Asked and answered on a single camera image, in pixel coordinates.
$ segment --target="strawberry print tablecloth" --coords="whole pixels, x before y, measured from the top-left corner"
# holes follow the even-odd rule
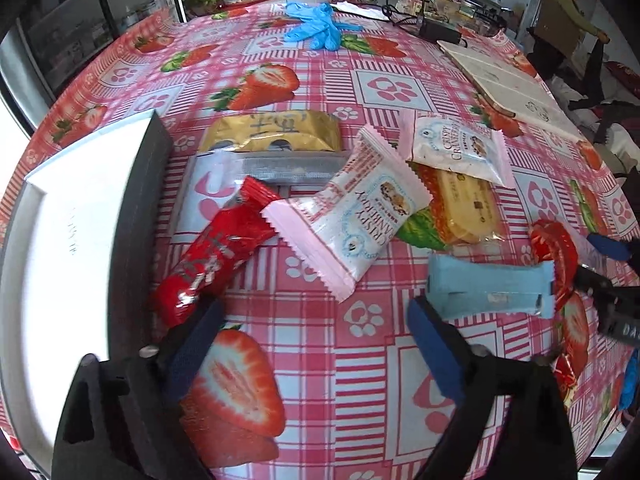
[[[388,23],[337,15],[364,30],[345,36],[338,52],[313,51],[307,43],[284,42],[283,34],[295,20],[285,17],[279,4],[217,17],[176,24],[162,12],[155,14],[115,41],[76,78],[18,163],[0,203],[0,240],[29,170],[98,126],[155,108],[174,139],[157,224],[157,283],[195,236],[171,228],[176,225],[174,203],[190,156],[216,118],[254,107],[311,108],[333,114],[340,119],[346,149],[366,123],[389,141],[397,140],[398,113],[403,108],[434,110],[492,124],[509,136],[521,134],[506,139],[516,188],[494,189],[508,236],[497,244],[456,247],[454,254],[460,257],[528,265],[532,261],[528,229],[536,219],[559,218],[586,234],[580,200],[589,203],[599,225],[610,234],[640,235],[612,174],[604,165],[594,170],[592,166],[599,163],[584,146],[494,114],[433,44]],[[471,49],[530,70],[502,34],[491,39],[472,36],[467,41]],[[290,80],[294,73],[300,86],[291,91],[284,83],[270,94],[248,88],[248,73],[265,64],[280,67],[275,71],[282,80]],[[226,433],[221,430],[220,439],[231,439],[235,449],[244,450],[243,460],[268,462],[218,469],[218,478],[413,477],[454,409],[440,395],[404,322],[409,299],[424,290],[429,253],[392,241],[354,295],[338,304],[313,269],[282,240],[270,240],[257,251],[230,286],[225,304],[228,320],[264,351],[286,425],[275,439],[242,433],[232,425]],[[610,262],[608,274],[616,284],[638,282],[623,264]],[[578,464],[604,430],[616,403],[611,385],[623,373],[629,354],[626,347],[596,334],[596,311],[587,299],[584,304],[589,362],[568,412]],[[460,319],[456,325],[469,341],[521,360],[548,350],[554,329],[551,321],[524,315],[486,314]],[[470,478],[486,469],[505,414],[505,400],[500,398]],[[1,423],[10,431],[0,410]],[[280,421],[267,423],[273,429]],[[216,439],[210,435],[197,444],[204,455],[215,454]]]

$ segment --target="red candy wrapper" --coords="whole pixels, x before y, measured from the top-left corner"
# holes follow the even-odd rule
[[[239,197],[241,203],[218,212],[156,289],[152,303],[169,328],[187,320],[201,291],[222,293],[238,267],[275,235],[260,211],[280,196],[248,176]]]
[[[574,289],[575,271],[578,268],[578,253],[571,235],[560,222],[538,220],[529,230],[534,260],[553,261],[556,282],[556,312],[571,296]]]

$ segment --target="shelf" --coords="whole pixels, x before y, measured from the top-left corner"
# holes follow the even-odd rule
[[[42,16],[37,22],[31,25],[31,28],[27,30],[27,34],[29,35],[33,34],[39,27],[42,26],[43,23],[48,22],[52,16],[58,14],[61,10],[65,9],[65,7],[67,7],[68,4],[74,1],[76,0],[65,0],[64,2],[59,4],[59,6],[55,7],[54,9],[51,9],[47,14]]]
[[[92,57],[96,56],[105,48],[107,48],[111,43],[113,43],[113,40],[107,41],[105,44],[102,44],[101,46],[96,48],[94,51],[84,56],[82,60],[78,62],[78,64],[76,64],[76,66],[72,70],[70,70],[67,75],[65,75],[65,77],[62,79],[62,81],[58,85],[56,86],[51,85],[53,93],[58,95],[61,90],[63,90],[64,88],[66,88],[66,86],[68,86],[67,85],[68,81],[74,76],[76,76],[79,73],[79,71],[81,71],[84,68],[87,61],[89,61]]]

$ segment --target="blue glove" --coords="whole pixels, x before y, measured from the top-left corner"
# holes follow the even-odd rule
[[[343,30],[362,30],[360,25],[348,23],[334,23],[331,15],[334,9],[329,4],[321,4],[317,7],[309,7],[306,4],[295,2],[288,3],[286,13],[292,18],[298,18],[304,23],[290,30],[284,35],[285,41],[302,41],[313,38],[310,47],[314,50],[325,48],[338,50],[342,41],[342,35],[338,28]]]

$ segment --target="black cable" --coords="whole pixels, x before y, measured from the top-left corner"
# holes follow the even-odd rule
[[[420,10],[420,15],[422,17],[424,17],[424,7],[426,6],[426,1],[422,0],[422,9]],[[413,16],[412,14],[407,14],[406,12],[400,12],[398,9],[396,9],[393,5],[389,4],[389,0],[386,0],[385,5],[382,6],[382,14],[384,14],[386,17],[389,18],[389,21],[391,23],[393,23],[394,25],[397,25],[398,23],[402,23],[405,20],[401,20],[400,22],[394,22],[394,20],[391,19],[391,16],[393,14],[400,14],[401,16],[410,16],[411,18],[417,18],[417,16]]]

